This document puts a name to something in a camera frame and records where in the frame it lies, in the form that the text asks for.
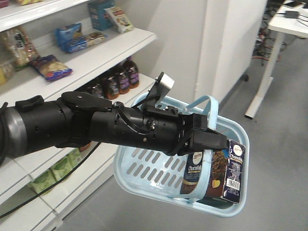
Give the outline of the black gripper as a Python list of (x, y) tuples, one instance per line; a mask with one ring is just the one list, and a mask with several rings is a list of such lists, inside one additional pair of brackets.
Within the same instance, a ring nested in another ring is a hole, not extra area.
[(204, 150), (219, 151), (227, 148), (227, 137), (207, 130), (208, 118), (202, 114), (180, 114), (169, 106), (162, 110), (154, 106), (142, 108), (143, 128), (148, 131), (143, 137), (142, 148), (162, 151), (166, 155), (186, 155)]

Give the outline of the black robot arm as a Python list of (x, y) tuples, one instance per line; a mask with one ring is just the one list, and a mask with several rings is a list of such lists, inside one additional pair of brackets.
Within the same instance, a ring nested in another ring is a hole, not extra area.
[(17, 158), (49, 147), (83, 147), (91, 141), (183, 156), (227, 147), (208, 115), (155, 108), (159, 95), (125, 107), (120, 102), (70, 91), (55, 101), (42, 96), (0, 109), (0, 157)]

